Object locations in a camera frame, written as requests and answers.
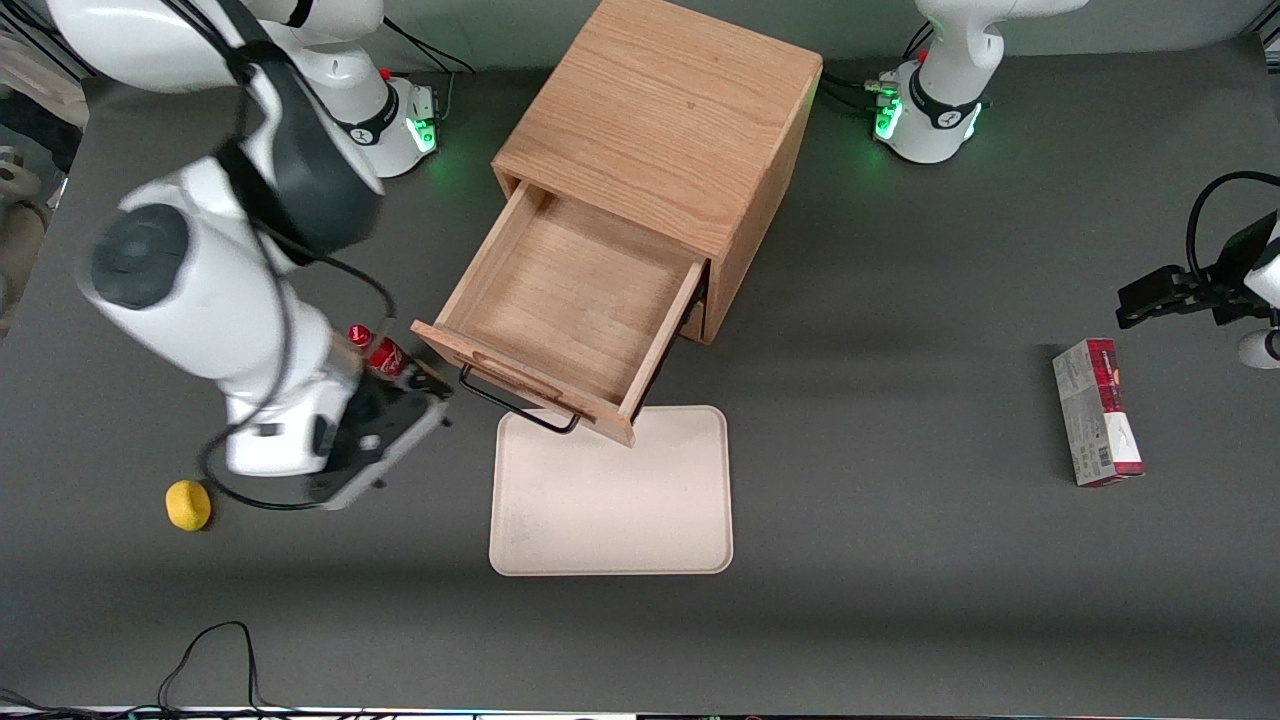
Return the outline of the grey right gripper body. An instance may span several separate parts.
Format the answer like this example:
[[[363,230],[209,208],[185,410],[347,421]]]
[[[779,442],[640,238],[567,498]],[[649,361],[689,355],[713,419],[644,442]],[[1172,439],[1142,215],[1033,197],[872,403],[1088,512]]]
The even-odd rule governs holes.
[[[428,434],[448,424],[447,409],[439,398],[397,398],[365,419],[344,419],[325,466],[306,475],[306,500],[323,510],[351,506]]]

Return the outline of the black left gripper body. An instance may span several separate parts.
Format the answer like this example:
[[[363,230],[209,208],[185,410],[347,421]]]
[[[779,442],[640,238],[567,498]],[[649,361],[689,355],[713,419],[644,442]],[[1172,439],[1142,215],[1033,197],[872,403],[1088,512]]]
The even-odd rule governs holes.
[[[1277,324],[1277,213],[1236,232],[1222,246],[1215,264],[1207,270],[1220,304],[1212,310],[1216,325],[1252,316]],[[1274,278],[1265,293],[1245,284],[1252,272],[1267,272]]]

